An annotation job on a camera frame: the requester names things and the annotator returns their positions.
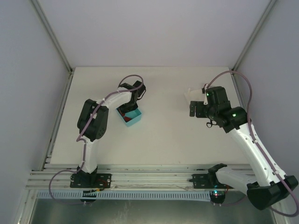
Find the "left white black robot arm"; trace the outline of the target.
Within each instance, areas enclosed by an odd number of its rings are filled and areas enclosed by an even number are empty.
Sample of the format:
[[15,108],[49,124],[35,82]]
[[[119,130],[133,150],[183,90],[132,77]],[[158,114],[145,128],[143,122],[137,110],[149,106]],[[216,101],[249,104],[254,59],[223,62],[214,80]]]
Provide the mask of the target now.
[[116,111],[127,127],[141,120],[142,113],[137,101],[146,92],[143,81],[133,85],[121,82],[116,91],[109,93],[102,100],[85,101],[77,122],[79,136],[77,141],[84,142],[82,162],[77,171],[71,175],[71,188],[109,188],[111,179],[97,171],[97,152],[99,140],[104,136],[108,125],[108,116]]

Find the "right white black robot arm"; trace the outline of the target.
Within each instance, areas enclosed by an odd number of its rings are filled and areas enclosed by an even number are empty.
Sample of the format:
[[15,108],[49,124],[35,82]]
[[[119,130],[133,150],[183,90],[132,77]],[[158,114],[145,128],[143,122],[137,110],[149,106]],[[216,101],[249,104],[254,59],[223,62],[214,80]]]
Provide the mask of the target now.
[[255,208],[264,210],[287,198],[298,186],[296,177],[287,175],[270,156],[246,111],[231,106],[224,87],[188,90],[185,98],[189,115],[209,119],[206,123],[209,128],[222,128],[238,144],[255,175],[244,175],[220,163],[208,169],[206,179],[212,188],[230,186],[245,194]]

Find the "red spring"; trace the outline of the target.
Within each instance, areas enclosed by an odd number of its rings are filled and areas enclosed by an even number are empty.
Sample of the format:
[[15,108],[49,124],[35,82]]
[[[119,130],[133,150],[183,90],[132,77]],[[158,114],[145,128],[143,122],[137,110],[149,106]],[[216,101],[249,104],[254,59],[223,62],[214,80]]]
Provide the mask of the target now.
[[130,117],[127,117],[127,116],[124,116],[123,119],[125,120],[125,122],[129,122],[132,120]]

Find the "teal plastic bin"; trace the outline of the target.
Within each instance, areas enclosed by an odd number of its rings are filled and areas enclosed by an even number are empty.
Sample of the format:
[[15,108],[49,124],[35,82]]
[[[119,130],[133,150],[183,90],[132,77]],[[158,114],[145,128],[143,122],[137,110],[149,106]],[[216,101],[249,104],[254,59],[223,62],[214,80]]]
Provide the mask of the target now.
[[[135,123],[139,122],[142,118],[142,113],[139,109],[135,109],[133,111],[130,111],[128,113],[122,113],[119,108],[117,108],[117,112],[119,116],[121,117],[121,120],[125,123],[127,127],[130,127],[134,125]],[[124,116],[130,117],[132,120],[129,122],[125,122],[123,119]]]

